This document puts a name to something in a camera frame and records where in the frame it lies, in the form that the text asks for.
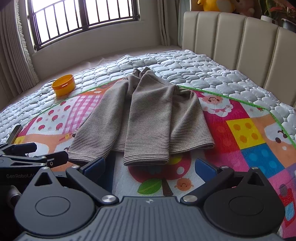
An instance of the curtain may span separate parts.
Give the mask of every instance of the curtain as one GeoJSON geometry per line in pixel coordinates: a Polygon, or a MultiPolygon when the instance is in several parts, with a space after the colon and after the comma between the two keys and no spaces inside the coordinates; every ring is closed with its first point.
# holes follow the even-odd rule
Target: curtain
{"type": "Polygon", "coordinates": [[[0,109],[38,82],[14,0],[0,12],[0,109]]]}
{"type": "Polygon", "coordinates": [[[157,0],[161,44],[178,45],[179,0],[157,0]]]}
{"type": "Polygon", "coordinates": [[[190,11],[190,0],[180,0],[178,21],[178,45],[182,47],[184,13],[190,11]]]}

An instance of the beige headboard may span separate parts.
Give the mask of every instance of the beige headboard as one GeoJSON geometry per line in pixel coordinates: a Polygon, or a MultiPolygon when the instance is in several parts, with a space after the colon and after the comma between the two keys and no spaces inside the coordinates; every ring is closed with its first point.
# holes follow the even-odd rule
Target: beige headboard
{"type": "Polygon", "coordinates": [[[182,48],[239,70],[281,102],[295,106],[295,33],[238,14],[186,12],[182,48]]]}

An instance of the white sheer curtain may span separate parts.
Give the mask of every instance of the white sheer curtain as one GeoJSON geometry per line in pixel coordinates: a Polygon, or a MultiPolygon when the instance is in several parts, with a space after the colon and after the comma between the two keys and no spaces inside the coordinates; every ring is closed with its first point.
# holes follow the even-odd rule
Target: white sheer curtain
{"type": "Polygon", "coordinates": [[[39,82],[22,34],[18,0],[0,12],[0,109],[39,82]]]}

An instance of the stuffed toy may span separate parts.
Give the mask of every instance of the stuffed toy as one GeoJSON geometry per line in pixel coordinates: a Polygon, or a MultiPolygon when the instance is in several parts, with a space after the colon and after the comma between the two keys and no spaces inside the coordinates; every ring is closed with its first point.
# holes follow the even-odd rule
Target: stuffed toy
{"type": "Polygon", "coordinates": [[[230,0],[198,0],[197,4],[203,5],[204,11],[233,12],[235,10],[230,0]]]}
{"type": "Polygon", "coordinates": [[[235,6],[235,12],[252,17],[254,15],[254,0],[230,0],[235,6]]]}

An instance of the window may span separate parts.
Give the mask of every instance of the window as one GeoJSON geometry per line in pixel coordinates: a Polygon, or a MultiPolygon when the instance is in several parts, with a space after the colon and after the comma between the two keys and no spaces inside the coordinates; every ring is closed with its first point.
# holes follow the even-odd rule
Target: window
{"type": "Polygon", "coordinates": [[[139,19],[136,0],[28,0],[34,49],[93,28],[139,19]]]}

